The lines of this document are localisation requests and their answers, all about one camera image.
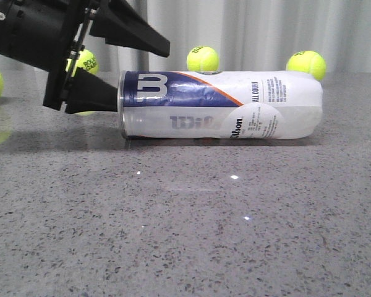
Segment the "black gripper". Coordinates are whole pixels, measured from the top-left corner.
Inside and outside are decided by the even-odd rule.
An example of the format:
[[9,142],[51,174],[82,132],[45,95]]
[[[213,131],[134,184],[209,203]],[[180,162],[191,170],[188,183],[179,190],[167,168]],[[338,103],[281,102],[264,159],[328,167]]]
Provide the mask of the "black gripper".
[[49,73],[43,104],[65,112],[117,111],[117,88],[82,68],[72,71],[88,23],[109,45],[167,58],[170,42],[127,1],[7,1],[6,54]]

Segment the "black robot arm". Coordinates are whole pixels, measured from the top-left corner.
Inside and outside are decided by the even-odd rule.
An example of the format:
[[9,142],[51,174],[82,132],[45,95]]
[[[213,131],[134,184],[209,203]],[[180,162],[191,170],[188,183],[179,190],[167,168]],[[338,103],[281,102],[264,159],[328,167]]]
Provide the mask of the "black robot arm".
[[117,111],[117,88],[75,65],[87,33],[109,45],[170,53],[170,42],[127,1],[0,1],[0,54],[48,72],[48,108]]

